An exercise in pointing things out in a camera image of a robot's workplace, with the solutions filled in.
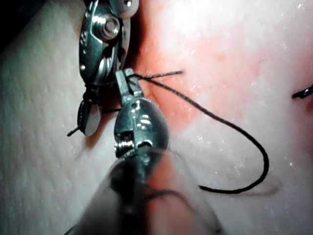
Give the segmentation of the right arm needle driver jaw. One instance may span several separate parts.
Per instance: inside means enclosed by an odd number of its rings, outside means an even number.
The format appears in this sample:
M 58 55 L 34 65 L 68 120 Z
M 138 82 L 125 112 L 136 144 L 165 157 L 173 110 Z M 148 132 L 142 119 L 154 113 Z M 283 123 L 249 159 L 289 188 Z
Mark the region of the right arm needle driver jaw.
M 86 122 L 87 122 L 87 111 L 88 111 L 88 104 L 84 100 L 82 100 L 78 108 L 78 115 L 77 115 L 77 126 L 82 133 L 85 133 Z
M 100 123 L 101 120 L 101 111 L 98 104 L 92 104 L 90 102 L 86 103 L 86 124 L 84 133 L 86 136 L 93 135 Z

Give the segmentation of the left arm needle driver jaw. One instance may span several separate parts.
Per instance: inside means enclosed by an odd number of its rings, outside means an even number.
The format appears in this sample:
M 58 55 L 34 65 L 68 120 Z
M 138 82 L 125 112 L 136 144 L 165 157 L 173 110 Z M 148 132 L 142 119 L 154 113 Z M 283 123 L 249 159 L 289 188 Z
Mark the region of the left arm needle driver jaw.
M 124 70 L 118 70 L 115 72 L 116 83 L 120 94 L 120 103 L 126 103 L 133 99 L 134 91 L 132 84 L 127 78 L 134 73 L 133 69 L 127 68 Z
M 139 85 L 137 78 L 129 78 L 128 85 L 130 88 L 130 94 L 137 98 L 137 97 L 144 97 L 144 93 Z

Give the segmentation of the right arm needle driver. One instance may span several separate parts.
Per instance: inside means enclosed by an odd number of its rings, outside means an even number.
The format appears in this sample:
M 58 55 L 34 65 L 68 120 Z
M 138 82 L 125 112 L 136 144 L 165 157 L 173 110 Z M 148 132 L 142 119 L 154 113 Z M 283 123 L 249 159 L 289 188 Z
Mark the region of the right arm needle driver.
M 79 39 L 79 70 L 85 85 L 110 80 L 124 67 L 135 0 L 87 0 Z

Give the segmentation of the left arm needle driver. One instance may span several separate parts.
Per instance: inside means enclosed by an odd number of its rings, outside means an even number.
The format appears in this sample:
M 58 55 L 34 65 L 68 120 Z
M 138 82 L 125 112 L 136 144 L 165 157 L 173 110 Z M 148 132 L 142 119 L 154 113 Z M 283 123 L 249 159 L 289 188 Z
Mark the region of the left arm needle driver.
M 128 100 L 119 111 L 114 125 L 114 151 L 120 158 L 142 147 L 167 149 L 169 128 L 162 111 L 150 100 Z

